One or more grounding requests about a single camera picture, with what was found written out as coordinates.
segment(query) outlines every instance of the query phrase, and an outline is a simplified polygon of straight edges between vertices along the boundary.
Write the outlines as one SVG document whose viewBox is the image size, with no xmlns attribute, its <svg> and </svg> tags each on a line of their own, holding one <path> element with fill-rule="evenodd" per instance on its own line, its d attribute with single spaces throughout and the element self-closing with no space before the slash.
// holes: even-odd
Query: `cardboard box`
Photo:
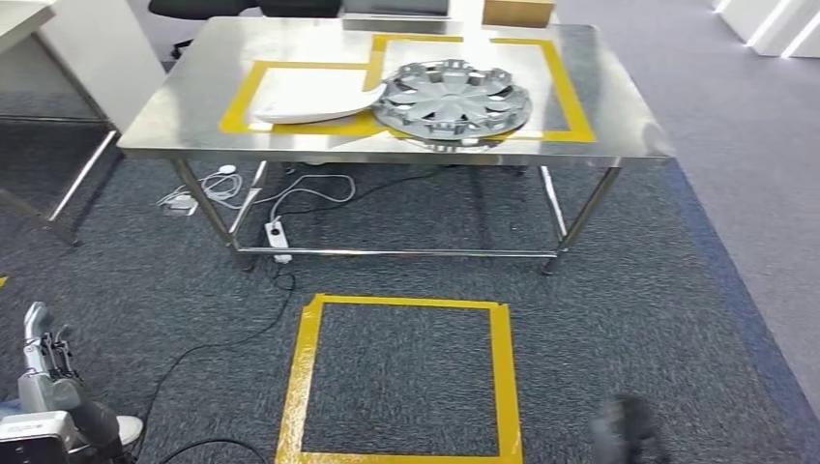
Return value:
<svg viewBox="0 0 820 464">
<path fill-rule="evenodd" d="M 544 27 L 555 7 L 553 0 L 484 0 L 484 24 Z"/>
</svg>

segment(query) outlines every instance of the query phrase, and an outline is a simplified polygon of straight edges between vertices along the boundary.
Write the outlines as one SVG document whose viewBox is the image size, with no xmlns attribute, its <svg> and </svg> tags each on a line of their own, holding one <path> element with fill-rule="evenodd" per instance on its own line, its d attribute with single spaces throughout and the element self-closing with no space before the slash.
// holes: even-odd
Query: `black chair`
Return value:
<svg viewBox="0 0 820 464">
<path fill-rule="evenodd" d="M 341 0 L 151 0 L 148 11 L 177 19 L 210 19 L 238 16 L 248 8 L 259 7 L 265 16 L 337 17 Z M 182 49 L 192 41 L 174 44 L 171 56 L 179 59 Z"/>
</svg>

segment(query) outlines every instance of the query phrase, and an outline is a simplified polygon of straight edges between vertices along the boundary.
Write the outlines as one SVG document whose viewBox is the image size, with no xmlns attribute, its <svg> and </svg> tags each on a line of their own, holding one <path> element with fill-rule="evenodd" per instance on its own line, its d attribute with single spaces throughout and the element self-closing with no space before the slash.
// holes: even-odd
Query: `white power strip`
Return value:
<svg viewBox="0 0 820 464">
<path fill-rule="evenodd" d="M 282 228 L 281 221 L 268 222 L 265 224 L 265 235 L 268 236 L 268 244 L 271 248 L 289 248 L 287 244 L 287 237 L 284 235 L 284 228 Z M 287 264 L 293 260 L 290 254 L 277 254 L 274 259 L 280 264 Z"/>
</svg>

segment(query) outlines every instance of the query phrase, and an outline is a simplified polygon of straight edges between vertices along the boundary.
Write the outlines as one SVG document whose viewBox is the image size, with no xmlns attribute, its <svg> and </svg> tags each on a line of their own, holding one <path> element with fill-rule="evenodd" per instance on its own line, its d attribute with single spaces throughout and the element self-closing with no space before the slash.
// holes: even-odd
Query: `cable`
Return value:
<svg viewBox="0 0 820 464">
<path fill-rule="evenodd" d="M 350 185 L 350 194 L 347 195 L 345 198 L 333 198 L 329 195 L 322 193 L 321 191 L 316 191 L 310 188 L 296 188 L 304 179 L 322 179 L 322 178 L 338 178 L 338 179 L 345 179 L 347 183 Z M 239 174 L 224 174 L 222 172 L 215 172 L 213 174 L 209 174 L 202 179 L 198 179 L 199 185 L 202 187 L 202 190 L 205 192 L 205 196 L 210 198 L 215 203 L 219 203 L 225 208 L 231 210 L 239 210 L 242 207 L 233 205 L 228 203 L 227 200 L 235 197 L 239 194 L 242 190 L 243 179 L 242 176 Z M 230 181 L 228 184 L 228 188 L 224 190 L 217 190 L 216 187 L 221 185 L 222 183 L 226 183 Z M 348 201 L 349 199 L 353 198 L 356 194 L 356 181 L 353 180 L 350 176 L 345 176 L 341 174 L 306 174 L 299 179 L 297 179 L 293 184 L 288 186 L 286 189 L 282 190 L 281 192 L 277 193 L 274 196 L 264 198 L 261 200 L 256 200 L 253 202 L 254 205 L 258 205 L 260 203 L 267 203 L 269 201 L 279 200 L 275 205 L 274 208 L 271 210 L 271 222 L 274 222 L 274 218 L 276 217 L 276 209 L 278 205 L 284 200 L 288 195 L 291 193 L 295 193 L 297 191 L 303 191 L 305 193 L 311 193 L 316 196 L 320 196 L 326 200 L 330 200 L 336 203 L 343 203 Z M 179 186 L 174 191 L 170 192 L 168 195 L 161 198 L 157 201 L 157 206 L 166 205 L 172 203 L 174 200 L 180 198 L 181 196 L 190 196 L 190 191 L 185 190 L 185 186 Z"/>
<path fill-rule="evenodd" d="M 240 447 L 253 452 L 253 454 L 255 454 L 256 457 L 259 458 L 259 462 L 261 462 L 262 464 L 267 464 L 267 462 L 268 462 L 268 460 L 265 458 L 265 456 L 262 455 L 262 452 L 259 451 L 259 449 L 257 449 L 254 445 L 243 442 L 241 440 L 234 440 L 233 438 L 209 438 L 208 440 L 199 440 L 198 442 L 193 442 L 193 443 L 187 444 L 187 445 L 175 450 L 174 452 L 170 453 L 168 456 L 164 457 L 162 459 L 162 461 L 160 461 L 160 464 L 168 464 L 168 462 L 170 462 L 171 459 L 177 457 L 178 455 L 182 454 L 183 452 L 185 452 L 187 450 L 190 450 L 192 448 L 200 447 L 202 445 L 207 445 L 207 444 L 210 444 L 210 443 L 232 443 L 234 445 L 239 445 Z"/>
<path fill-rule="evenodd" d="M 359 200 L 365 199 L 369 195 L 371 195 L 371 194 L 373 194 L 373 193 L 375 193 L 379 190 L 388 189 L 390 187 L 394 187 L 394 186 L 397 186 L 399 184 L 403 184 L 405 182 L 419 181 L 421 179 L 429 179 L 429 178 L 438 176 L 439 174 L 445 172 L 446 170 L 452 169 L 454 167 L 458 167 L 458 165 L 451 164 L 451 165 L 448 165 L 448 166 L 442 166 L 442 167 L 439 167 L 438 169 L 435 169 L 432 172 L 428 172 L 428 173 L 420 175 L 420 176 L 413 176 L 413 177 L 405 177 L 405 178 L 402 178 L 402 179 L 396 179 L 396 180 L 390 181 L 386 184 L 382 184 L 381 186 L 371 188 L 370 190 L 365 191 L 361 195 L 359 195 L 355 198 L 351 198 L 348 201 L 346 201 L 346 202 L 344 202 L 340 205 L 328 206 L 328 207 L 324 207 L 324 208 L 313 208 L 313 209 L 310 209 L 310 210 L 302 210 L 302 211 L 288 211 L 288 212 L 284 212 L 284 213 L 280 214 L 279 217 L 282 218 L 282 217 L 291 216 L 291 215 L 306 215 L 306 214 L 309 214 L 309 213 L 318 213 L 320 211 L 337 210 L 339 208 L 343 208 L 345 206 L 356 203 Z"/>
<path fill-rule="evenodd" d="M 268 266 L 265 268 L 265 273 L 268 274 L 268 275 L 271 274 L 270 264 L 272 262 L 273 262 L 272 259 L 267 261 Z M 223 343 L 207 343 L 207 344 L 194 346 L 193 348 L 190 348 L 189 350 L 185 351 L 183 354 L 179 355 L 174 360 L 174 362 L 171 363 L 171 366 L 168 368 L 168 370 L 165 371 L 165 373 L 162 375 L 160 380 L 157 382 L 157 386 L 154 388 L 154 392 L 151 394 L 151 399 L 149 399 L 149 401 L 148 401 L 148 407 L 146 408 L 146 411 L 145 411 L 145 417 L 142 419 L 142 421 L 143 421 L 142 433 L 140 434 L 137 441 L 134 443 L 134 452 L 133 452 L 134 460 L 139 459 L 139 455 L 142 453 L 143 445 L 145 444 L 145 437 L 148 435 L 148 421 L 149 421 L 149 418 L 151 418 L 151 412 L 154 409 L 154 404 L 157 402 L 157 397 L 160 395 L 162 385 L 165 383 L 165 381 L 168 379 L 168 377 L 170 377 L 170 375 L 174 371 L 174 369 L 176 369 L 176 367 L 188 355 L 190 355 L 192 353 L 195 353 L 199 350 L 203 350 L 205 348 L 227 348 L 227 347 L 243 344 L 243 343 L 245 343 L 245 342 L 247 342 L 247 341 L 249 341 L 253 338 L 261 336 L 265 332 L 272 329 L 276 324 L 278 324 L 279 320 L 281 319 L 282 315 L 284 314 L 284 311 L 287 309 L 287 306 L 290 304 L 290 301 L 293 298 L 293 294 L 296 292 L 296 289 L 297 289 L 296 277 L 292 274 L 283 274 L 282 271 L 281 271 L 282 266 L 283 265 L 279 265 L 277 267 L 277 269 L 275 271 L 275 274 L 273 276 L 271 276 L 271 281 L 274 283 L 274 286 L 276 286 L 279 290 L 286 291 L 287 295 L 284 298 L 284 302 L 282 303 L 282 306 L 279 309 L 279 312 L 278 312 L 277 316 L 271 321 L 270 324 L 265 326 L 262 330 L 257 331 L 255 333 L 252 333 L 251 335 L 248 335 L 248 336 L 246 336 L 242 339 L 236 340 L 236 341 L 229 341 L 229 342 L 223 342 Z M 288 277 L 290 279 L 289 285 L 279 284 L 278 281 L 282 277 Z"/>
<path fill-rule="evenodd" d="M 338 204 L 335 205 L 335 206 L 330 206 L 330 207 L 325 207 L 325 208 L 315 208 L 315 209 L 311 209 L 311 210 L 285 212 L 285 213 L 282 213 L 281 215 L 279 215 L 278 217 L 281 218 L 281 217 L 286 216 L 286 215 L 304 215 L 304 214 L 308 214 L 308 213 L 316 213 L 316 212 L 319 212 L 319 211 L 331 211 L 331 210 L 335 210 L 335 209 L 338 209 L 338 208 L 342 208 L 342 207 L 347 206 L 347 205 L 349 205 L 351 203 L 354 203 L 356 201 L 362 200 L 362 199 L 368 197 L 369 195 L 375 193 L 376 191 L 379 191 L 379 190 L 382 190 L 382 189 L 388 189 L 390 187 L 397 186 L 399 184 L 403 184 L 405 182 L 422 180 L 422 179 L 429 179 L 429 178 L 435 177 L 435 176 L 445 172 L 447 169 L 450 169 L 450 168 L 453 168 L 453 167 L 457 167 L 457 166 L 456 165 L 443 166 L 443 167 L 440 167 L 440 168 L 438 168 L 438 169 L 436 169 L 432 172 L 429 172 L 427 174 L 423 174 L 423 175 L 420 175 L 420 176 L 412 176 L 412 177 L 405 177 L 405 178 L 402 178 L 402 179 L 396 179 L 394 181 L 390 181 L 390 182 L 388 182 L 386 184 L 383 184 L 381 186 L 371 188 L 370 190 L 365 191 L 364 193 L 362 193 L 359 196 L 355 196 L 356 195 L 356 184 L 355 184 L 353 178 L 351 178 L 350 176 L 345 176 L 345 175 L 305 175 L 305 176 L 300 177 L 296 182 L 291 184 L 290 187 L 288 187 L 285 190 L 281 191 L 277 195 L 272 196 L 270 198 L 265 198 L 264 200 L 260 200 L 257 203 L 263 203 L 263 202 L 278 199 L 278 202 L 271 209 L 271 217 L 276 218 L 276 216 L 275 216 L 276 209 L 279 206 L 279 204 L 284 200 L 285 197 L 287 197 L 290 193 L 293 193 L 293 192 L 296 192 L 296 191 L 306 191 L 306 192 L 310 192 L 310 193 L 316 194 L 318 196 L 321 196 L 323 198 L 326 198 L 328 200 L 336 201 Z M 310 190 L 310 189 L 307 189 L 307 188 L 295 188 L 303 179 L 306 179 L 306 178 L 319 178 L 319 177 L 336 177 L 336 178 L 346 179 L 348 181 L 348 183 L 350 184 L 350 189 L 351 189 L 350 194 L 347 196 L 346 199 L 341 200 L 341 199 L 336 199 L 336 198 L 329 197 L 329 196 L 327 196 L 323 193 L 317 192 L 315 190 Z M 215 178 L 217 178 L 217 176 L 211 175 L 211 176 L 206 177 L 205 179 L 211 180 L 211 179 L 215 179 Z M 211 185 L 211 188 L 215 187 L 216 185 L 220 184 L 221 182 L 222 182 L 222 180 L 216 182 L 215 184 Z M 178 192 L 180 189 L 181 188 L 177 188 L 176 190 L 174 190 L 174 192 Z M 224 343 L 208 343 L 208 344 L 194 346 L 193 348 L 190 348 L 189 350 L 185 351 L 182 355 L 178 356 L 174 360 L 174 362 L 171 363 L 171 366 L 168 368 L 168 370 L 165 371 L 165 373 L 162 375 L 160 380 L 157 382 L 157 386 L 154 388 L 154 392 L 151 395 L 151 399 L 148 401 L 148 407 L 146 408 L 145 417 L 143 418 L 142 432 L 141 432 L 139 438 L 137 439 L 137 441 L 134 443 L 134 452 L 133 452 L 134 461 L 138 460 L 139 455 L 142 453 L 143 446 L 145 444 L 145 437 L 148 435 L 148 423 L 149 423 L 148 421 L 149 421 L 149 418 L 151 417 L 151 412 L 154 409 L 154 404 L 157 401 L 157 397 L 159 396 L 160 391 L 162 389 L 162 385 L 165 383 L 165 381 L 168 379 L 168 377 L 171 375 L 171 373 L 174 371 L 174 369 L 188 355 L 190 355 L 192 353 L 195 353 L 199 350 L 203 350 L 205 348 L 227 348 L 227 347 L 231 347 L 231 346 L 234 346 L 234 345 L 243 344 L 243 343 L 245 343 L 245 342 L 247 342 L 247 341 L 249 341 L 253 338 L 261 336 L 262 334 L 266 333 L 267 331 L 269 331 L 270 329 L 275 327 L 276 324 L 278 324 L 279 320 L 281 319 L 282 315 L 284 314 L 284 311 L 287 309 L 288 305 L 290 304 L 290 301 L 293 298 L 293 294 L 296 292 L 297 281 L 296 281 L 296 277 L 294 275 L 292 275 L 292 274 L 283 274 L 282 273 L 282 268 L 284 266 L 282 264 L 278 265 L 275 271 L 272 271 L 271 266 L 274 262 L 275 261 L 273 259 L 269 259 L 265 262 L 266 263 L 265 273 L 268 274 L 268 275 L 273 273 L 273 275 L 271 276 L 271 281 L 274 283 L 274 285 L 279 290 L 284 290 L 284 291 L 287 292 L 287 295 L 285 296 L 285 299 L 284 299 L 284 303 L 282 304 L 281 309 L 279 310 L 279 313 L 277 314 L 277 316 L 265 328 L 263 328 L 260 331 L 255 332 L 255 333 L 252 333 L 251 335 L 248 335 L 245 338 L 242 338 L 242 339 L 236 340 L 236 341 L 224 342 Z M 288 277 L 290 279 L 289 285 L 280 285 L 279 284 L 278 280 L 282 277 Z M 167 464 L 171 459 L 175 458 L 176 456 L 182 454 L 183 452 L 185 452 L 187 450 L 191 450 L 193 448 L 196 448 L 196 447 L 199 447 L 199 446 L 202 446 L 202 445 L 211 444 L 211 443 L 230 443 L 230 444 L 238 445 L 240 447 L 243 447 L 247 450 L 252 451 L 256 455 L 256 457 L 259 458 L 259 460 L 261 462 L 263 462 L 263 463 L 267 462 L 267 459 L 253 445 L 250 445 L 246 442 L 242 442 L 240 440 L 235 440 L 235 439 L 232 439 L 232 438 L 212 438 L 212 439 L 199 440 L 199 441 L 196 441 L 196 442 L 192 442 L 192 443 L 187 444 L 187 445 L 185 445 L 185 446 L 183 446 L 179 449 L 176 449 L 173 452 L 171 452 L 167 457 L 163 458 L 162 461 L 160 461 L 160 464 Z"/>
<path fill-rule="evenodd" d="M 350 186 L 350 193 L 347 194 L 344 198 L 333 198 L 332 196 L 328 196 L 320 191 L 311 190 L 309 188 L 296 188 L 303 179 L 310 179 L 310 178 L 338 178 L 338 179 L 345 179 L 347 180 L 347 184 Z M 300 177 L 296 182 L 290 185 L 290 187 L 286 188 L 285 190 L 281 191 L 279 194 L 272 196 L 270 198 L 265 198 L 264 200 L 259 200 L 257 203 L 263 203 L 265 201 L 270 200 L 277 200 L 274 203 L 274 207 L 271 208 L 271 222 L 276 222 L 278 220 L 277 216 L 277 209 L 282 201 L 287 198 L 292 193 L 296 193 L 298 191 L 303 191 L 305 193 L 311 193 L 316 196 L 320 196 L 326 200 L 333 201 L 334 203 L 345 203 L 353 199 L 356 196 L 356 181 L 353 180 L 350 176 L 345 176 L 343 174 L 327 174 L 327 175 L 314 175 L 308 174 L 305 176 Z"/>
</svg>

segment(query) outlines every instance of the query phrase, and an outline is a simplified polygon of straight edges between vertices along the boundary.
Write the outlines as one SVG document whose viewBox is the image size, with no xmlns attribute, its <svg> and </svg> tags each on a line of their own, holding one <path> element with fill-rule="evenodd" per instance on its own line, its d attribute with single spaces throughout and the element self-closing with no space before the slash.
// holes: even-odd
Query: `yellow tape outline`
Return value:
<svg viewBox="0 0 820 464">
<path fill-rule="evenodd" d="M 324 304 L 401 305 L 484 309 L 489 313 L 490 351 L 498 426 L 498 456 L 433 456 L 401 454 L 354 454 L 303 452 L 302 439 L 308 413 L 310 382 Z M 277 445 L 276 464 L 521 464 L 521 431 L 518 417 L 518 396 L 515 387 L 513 337 L 510 310 L 506 304 L 435 300 L 416 298 L 384 298 L 317 294 L 302 310 L 296 335 L 293 363 L 285 394 L 284 411 Z"/>
<path fill-rule="evenodd" d="M 339 135 L 350 137 L 370 137 L 382 131 L 387 131 L 377 123 L 372 113 L 363 111 L 358 113 L 353 121 L 345 125 L 317 125 L 317 124 L 294 124 L 274 126 L 272 130 L 252 129 L 245 121 L 245 114 L 248 110 L 256 89 L 262 82 L 262 77 L 268 69 L 314 69 L 314 70 L 355 70 L 365 71 L 365 82 L 363 90 L 371 90 L 378 85 L 384 70 L 385 53 L 391 41 L 415 41 L 415 42 L 442 42 L 460 43 L 464 38 L 457 36 L 428 36 L 417 34 L 373 34 L 370 47 L 369 61 L 367 63 L 305 63 L 287 61 L 254 61 L 250 72 L 245 80 L 240 84 L 233 101 L 228 105 L 220 120 L 220 130 L 230 133 L 282 133 L 282 134 L 314 134 L 314 135 Z M 535 45 L 541 48 L 544 61 L 552 75 L 555 95 L 558 103 L 564 112 L 564 118 L 569 127 L 568 130 L 544 130 L 541 137 L 515 135 L 515 131 L 502 133 L 486 137 L 489 140 L 536 140 L 546 142 L 595 142 L 595 133 L 587 120 L 583 106 L 578 99 L 575 89 L 572 86 L 570 75 L 561 62 L 561 57 L 555 44 L 552 41 L 541 41 L 535 39 L 491 39 L 494 44 L 516 44 Z M 397 130 L 390 130 L 390 133 L 397 138 L 407 138 L 407 135 Z"/>
</svg>

